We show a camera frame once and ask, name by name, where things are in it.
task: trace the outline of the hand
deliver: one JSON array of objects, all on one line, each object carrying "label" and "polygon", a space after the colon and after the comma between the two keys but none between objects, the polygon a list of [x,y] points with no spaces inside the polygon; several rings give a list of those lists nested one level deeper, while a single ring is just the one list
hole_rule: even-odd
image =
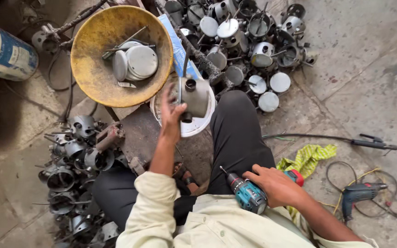
[{"label": "hand", "polygon": [[180,140],[179,117],[186,110],[187,105],[172,105],[175,97],[169,97],[174,83],[170,84],[162,93],[162,129],[160,139],[176,144]]},{"label": "hand", "polygon": [[283,172],[276,168],[265,168],[257,164],[252,166],[252,172],[243,173],[243,177],[257,184],[267,195],[267,205],[293,206],[299,209],[310,199],[309,194],[293,182]]}]

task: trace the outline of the knee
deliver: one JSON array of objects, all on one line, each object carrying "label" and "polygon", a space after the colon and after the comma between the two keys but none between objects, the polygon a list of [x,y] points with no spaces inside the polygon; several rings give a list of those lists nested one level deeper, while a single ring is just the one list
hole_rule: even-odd
[{"label": "knee", "polygon": [[220,108],[236,108],[240,105],[252,104],[246,93],[241,90],[232,90],[224,93],[218,101],[218,107]]}]

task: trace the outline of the yellow bowl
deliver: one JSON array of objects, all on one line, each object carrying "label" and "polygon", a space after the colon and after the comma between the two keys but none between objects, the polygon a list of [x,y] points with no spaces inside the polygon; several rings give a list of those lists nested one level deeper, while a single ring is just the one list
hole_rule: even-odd
[{"label": "yellow bowl", "polygon": [[[156,45],[157,71],[149,78],[131,82],[136,88],[120,87],[113,75],[111,60],[104,50],[119,45],[140,30],[135,38]],[[79,87],[96,102],[126,108],[153,97],[165,84],[173,64],[173,45],[160,20],[134,6],[116,6],[91,16],[80,28],[71,49],[71,69]]]}]

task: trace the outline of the white bucket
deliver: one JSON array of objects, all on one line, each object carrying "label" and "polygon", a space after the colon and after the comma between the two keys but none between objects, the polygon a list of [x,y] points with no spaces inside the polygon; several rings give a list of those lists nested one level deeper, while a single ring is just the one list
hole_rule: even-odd
[{"label": "white bucket", "polygon": [[[163,88],[150,100],[151,112],[153,113],[154,117],[156,118],[156,120],[159,122],[160,125],[162,124],[162,122],[159,116],[156,114],[154,103],[156,102],[156,98],[162,97],[162,92],[163,92]],[[209,86],[208,109],[206,111],[205,117],[204,118],[193,117],[191,123],[180,122],[181,136],[183,138],[191,137],[203,131],[206,128],[206,126],[209,124],[209,122],[211,122],[211,117],[212,117],[212,113],[214,113],[215,105],[216,105],[215,96],[211,86]]]},{"label": "white bucket", "polygon": [[32,46],[0,29],[0,78],[24,81],[34,74],[38,62]]}]

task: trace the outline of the black trousers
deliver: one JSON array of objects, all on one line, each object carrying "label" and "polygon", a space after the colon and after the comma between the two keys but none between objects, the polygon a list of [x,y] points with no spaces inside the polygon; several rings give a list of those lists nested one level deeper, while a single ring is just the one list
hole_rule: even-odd
[{"label": "black trousers", "polygon": [[[234,90],[222,95],[212,115],[210,127],[214,161],[207,194],[233,194],[220,166],[239,176],[251,171],[254,164],[275,167],[272,152],[261,138],[257,112],[244,92]],[[135,178],[130,170],[116,167],[101,173],[94,183],[95,201],[122,230],[125,229],[138,194],[134,187]],[[188,194],[187,188],[180,184],[180,193]],[[183,195],[174,202],[177,225],[185,223],[196,198]]]}]

